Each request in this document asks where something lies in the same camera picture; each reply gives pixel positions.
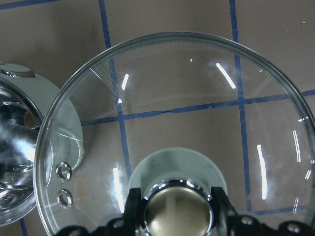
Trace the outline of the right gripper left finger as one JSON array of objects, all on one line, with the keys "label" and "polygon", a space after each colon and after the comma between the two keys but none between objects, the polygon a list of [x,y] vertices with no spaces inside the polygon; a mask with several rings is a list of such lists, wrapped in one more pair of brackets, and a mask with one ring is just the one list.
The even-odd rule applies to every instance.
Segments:
[{"label": "right gripper left finger", "polygon": [[123,219],[126,222],[126,236],[135,236],[136,231],[142,227],[143,202],[141,188],[129,190]]}]

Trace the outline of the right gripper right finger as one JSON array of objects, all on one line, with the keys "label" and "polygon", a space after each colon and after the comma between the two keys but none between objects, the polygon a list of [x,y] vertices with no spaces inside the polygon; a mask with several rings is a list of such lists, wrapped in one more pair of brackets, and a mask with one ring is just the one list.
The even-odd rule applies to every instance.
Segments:
[{"label": "right gripper right finger", "polygon": [[231,236],[237,212],[221,187],[211,188],[214,228],[220,236]]}]

